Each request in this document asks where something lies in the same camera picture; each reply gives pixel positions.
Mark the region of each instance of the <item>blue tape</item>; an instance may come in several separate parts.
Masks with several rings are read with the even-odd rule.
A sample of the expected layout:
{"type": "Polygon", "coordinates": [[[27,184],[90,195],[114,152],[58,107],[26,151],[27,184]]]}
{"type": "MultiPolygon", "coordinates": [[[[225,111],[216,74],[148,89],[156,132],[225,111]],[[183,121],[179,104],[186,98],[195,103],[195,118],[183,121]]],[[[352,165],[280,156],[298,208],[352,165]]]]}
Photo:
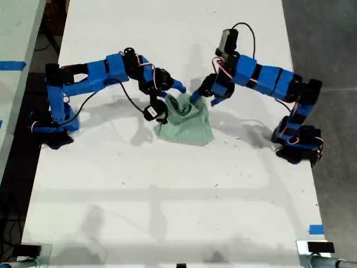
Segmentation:
{"type": "Polygon", "coordinates": [[[310,225],[310,229],[309,229],[309,234],[311,235],[323,235],[324,232],[324,226],[321,224],[318,225],[310,225]]]}
{"type": "Polygon", "coordinates": [[[22,71],[25,66],[24,61],[0,61],[0,71],[22,71]]]}

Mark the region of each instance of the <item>concrete floor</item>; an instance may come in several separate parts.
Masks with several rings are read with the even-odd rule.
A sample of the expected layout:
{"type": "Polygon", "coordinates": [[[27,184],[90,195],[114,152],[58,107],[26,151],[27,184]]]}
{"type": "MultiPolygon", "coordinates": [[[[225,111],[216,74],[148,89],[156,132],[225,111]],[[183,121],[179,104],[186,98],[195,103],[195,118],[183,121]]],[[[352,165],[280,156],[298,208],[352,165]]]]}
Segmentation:
{"type": "Polygon", "coordinates": [[[293,67],[324,83],[307,123],[325,149],[313,168],[326,238],[357,260],[357,1],[283,0],[293,67]]]}

